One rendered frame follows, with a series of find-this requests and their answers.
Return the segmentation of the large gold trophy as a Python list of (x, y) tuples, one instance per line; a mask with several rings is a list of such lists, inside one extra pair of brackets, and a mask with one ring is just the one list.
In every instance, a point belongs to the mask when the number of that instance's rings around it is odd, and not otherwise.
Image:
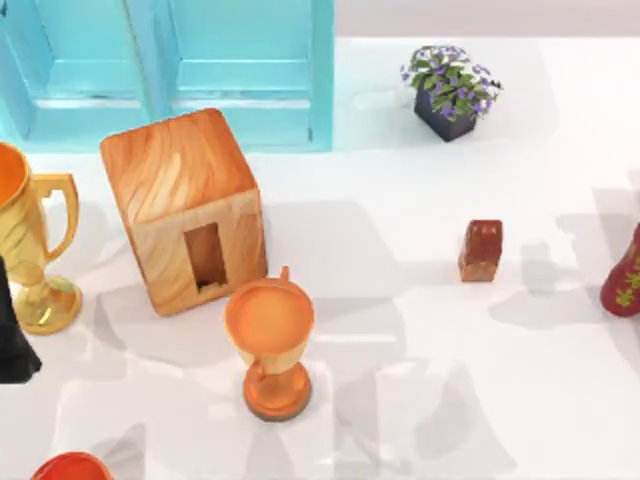
[[(54, 191), (64, 195), (67, 229), (58, 246), (50, 249), (42, 200)], [(30, 334), (59, 332), (81, 310), (81, 290), (61, 276), (45, 273), (71, 245), (79, 213), (71, 174), (33, 174), (20, 150), (0, 142), (0, 256), (9, 279), (21, 286), (14, 308), (20, 326)]]

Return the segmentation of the purple flowers in black pot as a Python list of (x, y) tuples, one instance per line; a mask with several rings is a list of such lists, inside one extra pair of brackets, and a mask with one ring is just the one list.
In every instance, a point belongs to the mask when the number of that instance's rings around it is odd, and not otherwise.
[(415, 89), (414, 113), (443, 141), (474, 130), (503, 90), (485, 66), (455, 45), (426, 45), (400, 69)]

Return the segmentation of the small brown block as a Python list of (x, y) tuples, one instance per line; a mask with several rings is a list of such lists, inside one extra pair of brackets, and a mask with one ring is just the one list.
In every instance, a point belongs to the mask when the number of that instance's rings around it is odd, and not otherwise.
[(458, 268), (462, 282), (493, 282), (503, 247), (501, 220), (471, 220), (467, 226)]

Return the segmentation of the red cup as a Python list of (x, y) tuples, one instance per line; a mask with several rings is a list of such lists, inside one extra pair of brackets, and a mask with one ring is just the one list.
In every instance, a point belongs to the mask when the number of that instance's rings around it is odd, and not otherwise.
[(43, 463), (30, 480), (114, 480), (96, 456), (79, 451), (66, 452)]

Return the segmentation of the red vase with green print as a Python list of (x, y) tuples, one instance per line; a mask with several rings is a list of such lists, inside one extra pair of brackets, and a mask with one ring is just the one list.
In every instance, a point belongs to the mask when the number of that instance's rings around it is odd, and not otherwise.
[(640, 247), (633, 242), (610, 271), (600, 291), (602, 307), (618, 317), (640, 314)]

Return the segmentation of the light blue rack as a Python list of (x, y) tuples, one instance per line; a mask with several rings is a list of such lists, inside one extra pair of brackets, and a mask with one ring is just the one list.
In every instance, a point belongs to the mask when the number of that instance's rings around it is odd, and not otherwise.
[(220, 109), (241, 146), (332, 146), (334, 0), (0, 0), (0, 140), (86, 153)]

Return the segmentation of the wooden box with slot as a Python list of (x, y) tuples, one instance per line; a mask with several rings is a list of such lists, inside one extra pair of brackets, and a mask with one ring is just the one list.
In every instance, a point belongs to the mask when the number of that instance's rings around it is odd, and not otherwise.
[(219, 110), (111, 135), (100, 150), (157, 314), (182, 312), (266, 275), (260, 191)]

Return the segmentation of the small orange trophy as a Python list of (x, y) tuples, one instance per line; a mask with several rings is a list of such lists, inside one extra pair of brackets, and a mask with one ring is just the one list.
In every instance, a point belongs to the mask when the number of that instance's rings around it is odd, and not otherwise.
[(244, 285), (228, 301), (225, 330), (247, 366), (243, 396), (258, 418), (287, 421), (308, 405), (312, 382), (301, 357), (314, 318), (309, 296), (290, 280), (287, 266), (278, 277)]

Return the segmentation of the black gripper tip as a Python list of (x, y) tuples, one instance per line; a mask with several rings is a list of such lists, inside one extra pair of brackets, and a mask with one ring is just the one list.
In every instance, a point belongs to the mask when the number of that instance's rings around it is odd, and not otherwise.
[(0, 384), (24, 384), (42, 362), (18, 324), (5, 262), (0, 256)]

